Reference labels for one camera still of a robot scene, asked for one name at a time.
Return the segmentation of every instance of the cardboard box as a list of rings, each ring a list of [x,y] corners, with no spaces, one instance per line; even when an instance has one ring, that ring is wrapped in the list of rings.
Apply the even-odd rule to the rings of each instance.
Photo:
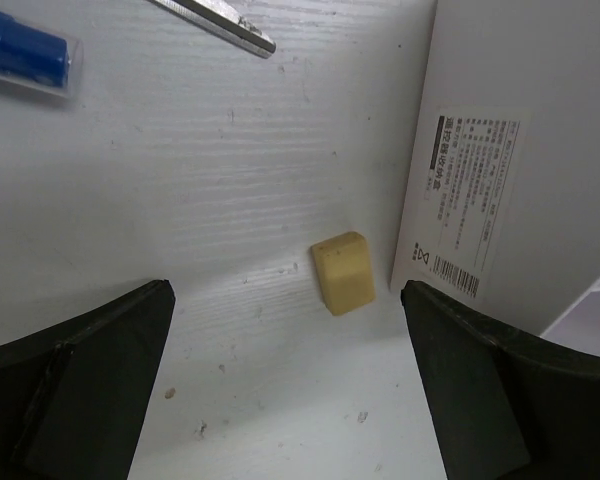
[[[600,2],[440,0],[392,290],[541,334],[598,278]]]

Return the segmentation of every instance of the white paper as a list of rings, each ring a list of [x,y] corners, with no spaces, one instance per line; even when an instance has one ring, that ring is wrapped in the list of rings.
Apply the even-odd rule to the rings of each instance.
[[[526,109],[452,107],[430,126],[411,262],[461,299],[484,295],[529,120]]]

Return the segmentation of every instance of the yellow eraser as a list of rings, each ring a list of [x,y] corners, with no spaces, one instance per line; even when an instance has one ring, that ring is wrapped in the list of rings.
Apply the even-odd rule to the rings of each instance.
[[[367,240],[348,232],[311,247],[324,303],[333,315],[344,315],[373,302],[371,257]]]

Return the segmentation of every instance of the blue pen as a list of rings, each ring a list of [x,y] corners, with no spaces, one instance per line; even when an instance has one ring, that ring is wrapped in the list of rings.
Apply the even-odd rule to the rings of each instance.
[[[81,61],[78,40],[0,11],[0,79],[70,96]]]

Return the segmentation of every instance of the table surface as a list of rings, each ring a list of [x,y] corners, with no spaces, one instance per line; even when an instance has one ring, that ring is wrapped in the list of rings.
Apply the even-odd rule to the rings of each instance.
[[[85,45],[76,101],[0,84],[0,344],[168,278],[132,480],[443,479],[387,286],[434,0],[232,3],[271,59],[144,0],[0,1]],[[308,248],[348,230],[378,298],[335,318]]]

